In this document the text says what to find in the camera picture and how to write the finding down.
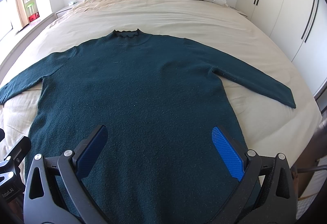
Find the beige bed with sheet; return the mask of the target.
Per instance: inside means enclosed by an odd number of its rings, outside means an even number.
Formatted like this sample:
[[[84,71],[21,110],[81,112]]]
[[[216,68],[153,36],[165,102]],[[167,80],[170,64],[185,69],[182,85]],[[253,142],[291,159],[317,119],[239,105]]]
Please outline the beige bed with sheet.
[[[240,84],[222,79],[245,143],[234,140],[260,156],[275,158],[283,153],[289,165],[300,157],[321,122],[318,105],[281,49],[229,7],[195,0],[85,0],[35,38],[10,69],[7,83],[50,54],[65,52],[113,31],[136,30],[189,39],[215,48],[287,86],[296,104],[292,110]],[[6,134],[1,156],[8,153],[9,146],[18,138],[29,137],[41,89],[42,85],[38,83],[1,103],[1,127]],[[24,181],[33,175],[32,163],[36,154],[31,155],[30,151],[22,164]]]

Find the dark teal knit sweater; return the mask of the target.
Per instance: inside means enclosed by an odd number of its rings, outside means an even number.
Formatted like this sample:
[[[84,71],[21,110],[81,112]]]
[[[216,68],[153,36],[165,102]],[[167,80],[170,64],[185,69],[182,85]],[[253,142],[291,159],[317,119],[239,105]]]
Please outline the dark teal knit sweater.
[[[212,129],[245,143],[223,78],[296,107],[287,86],[229,54],[139,30],[50,54],[4,85],[1,103],[41,83],[31,155],[61,154],[107,127],[84,184],[113,223],[208,223],[237,185]]]

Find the red box on shelf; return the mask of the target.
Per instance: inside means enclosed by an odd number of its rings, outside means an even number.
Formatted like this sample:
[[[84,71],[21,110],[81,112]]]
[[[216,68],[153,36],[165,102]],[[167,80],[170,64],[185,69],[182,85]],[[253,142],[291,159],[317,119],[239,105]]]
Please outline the red box on shelf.
[[[29,22],[32,22],[34,20],[36,20],[37,18],[39,18],[39,12],[35,12],[34,14],[32,14],[31,16],[28,17]]]

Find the white bedside table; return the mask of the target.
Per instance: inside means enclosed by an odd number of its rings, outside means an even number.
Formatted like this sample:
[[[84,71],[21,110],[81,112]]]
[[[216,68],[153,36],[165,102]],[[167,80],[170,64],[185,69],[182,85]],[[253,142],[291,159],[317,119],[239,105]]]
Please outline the white bedside table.
[[[67,11],[71,10],[72,8],[74,8],[75,5],[69,5],[67,7],[63,7],[62,9],[58,10],[55,14],[56,14],[56,17],[57,19],[58,18],[61,18],[63,15],[66,14]]]

